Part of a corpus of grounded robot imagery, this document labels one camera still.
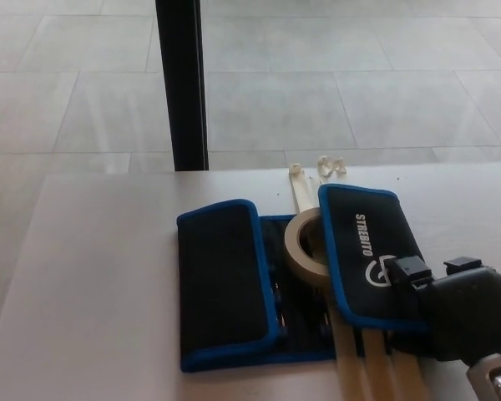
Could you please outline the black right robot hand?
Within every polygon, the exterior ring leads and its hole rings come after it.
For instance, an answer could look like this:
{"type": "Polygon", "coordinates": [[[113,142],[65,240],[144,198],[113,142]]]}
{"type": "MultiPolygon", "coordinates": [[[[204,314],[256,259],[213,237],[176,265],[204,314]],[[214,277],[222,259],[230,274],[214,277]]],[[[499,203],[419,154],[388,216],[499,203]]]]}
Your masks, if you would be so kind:
{"type": "Polygon", "coordinates": [[[501,354],[501,274],[470,256],[444,266],[445,277],[436,278],[418,256],[386,261],[401,314],[422,325],[419,331],[394,332],[391,348],[469,367],[501,354]]]}

